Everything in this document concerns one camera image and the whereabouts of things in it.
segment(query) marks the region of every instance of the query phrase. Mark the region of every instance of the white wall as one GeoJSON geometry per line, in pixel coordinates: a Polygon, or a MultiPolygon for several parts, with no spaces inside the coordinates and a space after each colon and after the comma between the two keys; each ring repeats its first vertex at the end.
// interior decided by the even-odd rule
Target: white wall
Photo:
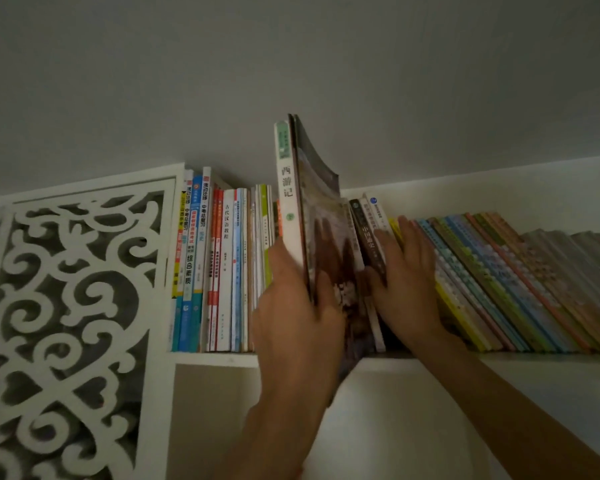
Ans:
{"type": "Polygon", "coordinates": [[[600,232],[600,157],[347,189],[373,193],[390,216],[497,210],[519,231],[600,232]]]}

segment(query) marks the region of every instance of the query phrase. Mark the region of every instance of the white shelf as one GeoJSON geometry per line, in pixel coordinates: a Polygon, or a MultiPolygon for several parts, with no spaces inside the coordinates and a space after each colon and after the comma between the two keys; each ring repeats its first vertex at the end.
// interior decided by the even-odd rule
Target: white shelf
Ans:
{"type": "MultiPolygon", "coordinates": [[[[176,364],[256,369],[255,354],[244,353],[171,353],[176,364]]],[[[600,355],[557,355],[524,353],[480,354],[480,359],[500,374],[538,376],[578,376],[600,378],[600,355]]],[[[356,372],[411,374],[424,372],[419,360],[408,354],[388,354],[362,359],[356,372]]]]}

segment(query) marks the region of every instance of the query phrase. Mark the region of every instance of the decorative lattice panel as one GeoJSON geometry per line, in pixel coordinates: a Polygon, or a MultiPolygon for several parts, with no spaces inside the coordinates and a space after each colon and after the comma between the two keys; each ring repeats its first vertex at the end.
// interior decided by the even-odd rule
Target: decorative lattice panel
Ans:
{"type": "Polygon", "coordinates": [[[172,181],[16,204],[0,227],[0,479],[130,477],[172,181]]]}

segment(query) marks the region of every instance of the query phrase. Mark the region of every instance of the hand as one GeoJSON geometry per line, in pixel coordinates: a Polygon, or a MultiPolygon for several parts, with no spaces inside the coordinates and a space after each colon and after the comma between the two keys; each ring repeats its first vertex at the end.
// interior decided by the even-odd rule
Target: hand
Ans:
{"type": "Polygon", "coordinates": [[[306,403],[324,413],[344,354],[344,316],[328,275],[317,277],[317,307],[282,239],[269,249],[272,284],[260,297],[252,333],[261,401],[306,403]]]}
{"type": "Polygon", "coordinates": [[[386,259],[386,286],[368,267],[367,278],[376,309],[400,341],[412,349],[421,339],[446,334],[436,302],[436,256],[424,233],[404,216],[398,218],[404,250],[387,233],[375,236],[386,259]]]}

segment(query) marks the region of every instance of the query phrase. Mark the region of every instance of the person's right hand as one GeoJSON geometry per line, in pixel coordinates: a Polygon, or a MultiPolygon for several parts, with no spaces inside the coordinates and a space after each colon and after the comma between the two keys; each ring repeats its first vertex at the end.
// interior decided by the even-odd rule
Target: person's right hand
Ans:
{"type": "Polygon", "coordinates": [[[384,250],[386,286],[380,275],[367,267],[376,309],[394,334],[408,348],[421,340],[446,335],[436,302],[436,255],[424,233],[404,216],[398,218],[404,250],[382,230],[376,239],[384,250]]]}

